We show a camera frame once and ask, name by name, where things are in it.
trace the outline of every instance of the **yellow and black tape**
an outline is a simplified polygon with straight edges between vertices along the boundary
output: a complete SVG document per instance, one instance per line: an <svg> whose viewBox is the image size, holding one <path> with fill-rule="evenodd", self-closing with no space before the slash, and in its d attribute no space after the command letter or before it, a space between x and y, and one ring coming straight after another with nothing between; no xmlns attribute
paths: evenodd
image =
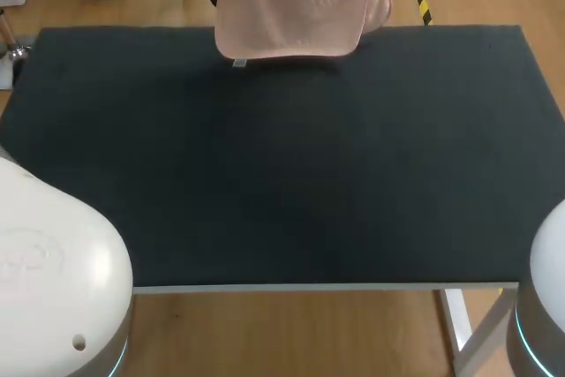
<svg viewBox="0 0 565 377"><path fill-rule="evenodd" d="M430 6L427 4L427 0L418 0L418 7L420 9L420 15L424 21L425 26L432 26L433 19L432 13L430 12Z"/></svg>

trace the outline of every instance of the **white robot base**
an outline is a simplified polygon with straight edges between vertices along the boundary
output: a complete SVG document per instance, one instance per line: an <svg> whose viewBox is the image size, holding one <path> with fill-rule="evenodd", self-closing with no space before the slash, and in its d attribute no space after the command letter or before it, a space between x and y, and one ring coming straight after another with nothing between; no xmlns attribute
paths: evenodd
<svg viewBox="0 0 565 377"><path fill-rule="evenodd" d="M117 377L132 313L124 241L0 158L0 377Z"/></svg>
<svg viewBox="0 0 565 377"><path fill-rule="evenodd" d="M516 377L565 375L565 201L545 219L510 314L508 359Z"/></svg>

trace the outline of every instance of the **towel tag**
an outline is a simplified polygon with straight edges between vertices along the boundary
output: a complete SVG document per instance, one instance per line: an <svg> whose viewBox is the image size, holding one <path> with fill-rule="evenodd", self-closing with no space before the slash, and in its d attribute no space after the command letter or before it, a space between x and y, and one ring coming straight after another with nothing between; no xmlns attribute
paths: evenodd
<svg viewBox="0 0 565 377"><path fill-rule="evenodd" d="M247 59L234 59L233 68L245 68L247 65Z"/></svg>

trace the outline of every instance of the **white chair leg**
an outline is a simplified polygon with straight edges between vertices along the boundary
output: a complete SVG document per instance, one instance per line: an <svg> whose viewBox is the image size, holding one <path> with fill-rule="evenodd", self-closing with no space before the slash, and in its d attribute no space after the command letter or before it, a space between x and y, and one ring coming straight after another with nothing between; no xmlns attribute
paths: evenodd
<svg viewBox="0 0 565 377"><path fill-rule="evenodd" d="M504 290L463 348L455 352L456 377L475 375L494 351L506 342L509 316L515 301L516 289Z"/></svg>

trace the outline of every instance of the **white table leg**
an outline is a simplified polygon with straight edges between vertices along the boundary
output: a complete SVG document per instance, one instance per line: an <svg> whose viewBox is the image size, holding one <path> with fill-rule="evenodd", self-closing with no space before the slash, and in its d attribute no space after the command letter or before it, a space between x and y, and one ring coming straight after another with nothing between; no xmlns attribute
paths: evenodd
<svg viewBox="0 0 565 377"><path fill-rule="evenodd" d="M496 348L506 342L510 312L516 301L516 289L504 290L469 340L454 351L456 377L471 377Z"/></svg>
<svg viewBox="0 0 565 377"><path fill-rule="evenodd" d="M448 326L451 349L456 355L471 338L472 330L461 289L440 290L441 306Z"/></svg>

